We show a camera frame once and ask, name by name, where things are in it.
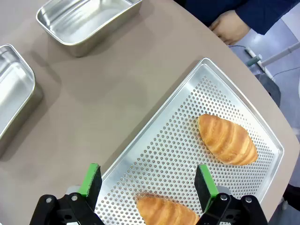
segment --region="metal tray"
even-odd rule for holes
[[[81,57],[137,14],[141,4],[142,0],[50,0],[36,19],[71,54]]]
[[[203,144],[197,117],[210,113],[242,125],[259,153],[255,163],[224,165]],[[233,196],[262,201],[284,149],[259,112],[209,59],[203,59],[128,145],[108,171],[95,212],[109,224],[143,224],[138,196],[158,195],[202,209],[194,187],[195,169],[206,164],[218,186]]]
[[[42,96],[32,69],[16,49],[0,46],[0,157]]]

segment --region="metal container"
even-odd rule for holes
[[[72,55],[81,57],[137,14],[141,4],[142,0],[51,0],[36,19]]]
[[[0,46],[0,157],[42,97],[21,55],[11,45]]]
[[[209,113],[242,125],[258,150],[250,165],[220,163],[200,138],[198,116]],[[259,112],[209,59],[190,72],[103,175],[95,212],[106,225],[144,224],[137,198],[151,194],[203,213],[194,187],[198,164],[218,186],[261,202],[284,149]]]

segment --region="human hand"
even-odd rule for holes
[[[250,30],[234,10],[221,14],[209,27],[225,44],[233,45],[241,40]]]

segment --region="tray rim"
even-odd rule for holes
[[[4,129],[2,131],[0,131],[0,139],[4,136],[4,134],[6,133],[7,129],[11,126],[11,124],[13,123],[13,121],[15,120],[15,118],[19,115],[19,113],[22,111],[22,109],[24,108],[24,106],[28,103],[28,101],[30,100],[30,98],[33,95],[34,89],[36,88],[35,74],[34,74],[32,68],[28,65],[28,63],[25,61],[25,59],[21,56],[21,54],[11,44],[1,45],[0,49],[3,48],[3,47],[10,48],[18,56],[18,58],[20,59],[20,62],[29,70],[30,74],[32,75],[33,86],[32,86],[32,89],[30,91],[30,94],[27,96],[27,98],[25,99],[25,101],[18,108],[18,110],[14,113],[14,115],[12,116],[12,118],[10,119],[10,121],[7,123],[7,125],[4,127]]]
[[[107,20],[105,23],[103,23],[101,26],[99,26],[96,30],[94,30],[92,33],[90,33],[85,39],[81,40],[81,41],[77,41],[77,42],[73,42],[73,43],[68,43],[63,41],[61,38],[59,38],[58,36],[56,36],[52,31],[50,31],[42,22],[40,22],[40,20],[38,19],[38,14],[39,12],[44,8],[44,6],[46,6],[47,4],[49,4],[51,1],[53,0],[48,0],[41,8],[39,8],[39,10],[36,13],[36,21],[39,23],[39,25],[48,33],[50,34],[55,40],[57,40],[59,43],[66,45],[66,46],[77,46],[80,45],[84,42],[86,42],[89,38],[91,38],[92,36],[94,36],[96,33],[98,33],[104,26],[106,26],[107,24],[111,23],[113,20],[115,20],[118,16],[120,16],[121,14],[125,13],[126,11],[130,10],[131,8],[133,8],[135,5],[140,4],[143,0],[138,0],[136,3],[133,3],[130,7],[122,10],[121,12],[119,12],[118,14],[116,14],[115,16],[113,16],[112,18],[110,18],[109,20]]]
[[[129,143],[129,145],[122,151],[122,153],[116,158],[116,160],[111,164],[111,166],[106,170],[106,172],[103,174],[102,176],[102,180],[103,182],[105,181],[105,179],[114,171],[115,167],[117,166],[117,164],[119,163],[119,161],[123,158],[123,156],[127,153],[127,151],[131,148],[131,146],[140,138],[140,136],[148,129],[148,127],[151,125],[151,123],[155,120],[155,118],[163,111],[163,109],[168,106],[168,104],[172,101],[173,97],[175,95],[177,95],[177,93],[181,90],[181,88],[189,81],[189,79],[194,75],[194,72],[203,64],[206,64],[205,62],[211,63],[227,80],[228,82],[233,85],[233,87],[236,89],[236,91],[244,98],[241,99],[241,103],[245,105],[244,101],[246,101],[251,109],[245,105],[245,107],[249,110],[249,112],[254,116],[254,118],[257,120],[258,123],[264,123],[264,125],[266,126],[266,128],[268,130],[265,129],[264,126],[262,126],[262,128],[264,129],[264,131],[266,132],[266,134],[270,137],[270,134],[273,135],[273,137],[275,138],[275,140],[277,141],[277,144],[280,146],[281,149],[278,148],[278,157],[277,160],[274,164],[272,173],[273,176],[271,177],[268,186],[265,187],[265,191],[262,193],[261,198],[259,199],[259,202],[261,203],[272,183],[272,181],[274,180],[274,177],[278,171],[278,168],[280,166],[280,163],[282,162],[284,153],[285,153],[285,149],[282,145],[282,143],[278,140],[278,138],[276,137],[276,135],[274,134],[274,132],[272,131],[272,129],[269,127],[268,123],[265,121],[265,119],[262,117],[262,115],[258,112],[258,110],[252,105],[252,103],[248,100],[248,98],[241,92],[241,90],[233,83],[233,81],[209,58],[203,58],[202,60],[200,60],[197,65],[189,72],[189,74],[183,79],[183,81],[179,84],[179,86],[175,89],[175,91],[168,97],[168,99],[161,105],[161,107],[156,111],[156,113],[151,117],[151,119],[144,125],[144,127],[141,129],[141,131],[134,137],[134,139]],[[240,99],[240,96],[238,96],[234,90],[233,93],[236,95],[237,98]]]

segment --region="perforated tray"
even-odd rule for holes
[[[199,135],[197,118],[204,113],[242,125],[258,149],[258,160],[246,166],[220,163]],[[211,60],[203,59],[103,175],[95,212],[106,225],[144,224],[137,198],[151,194],[201,215],[194,179],[196,166],[203,163],[216,185],[228,187],[236,198],[255,195],[261,201],[283,152],[240,90]]]

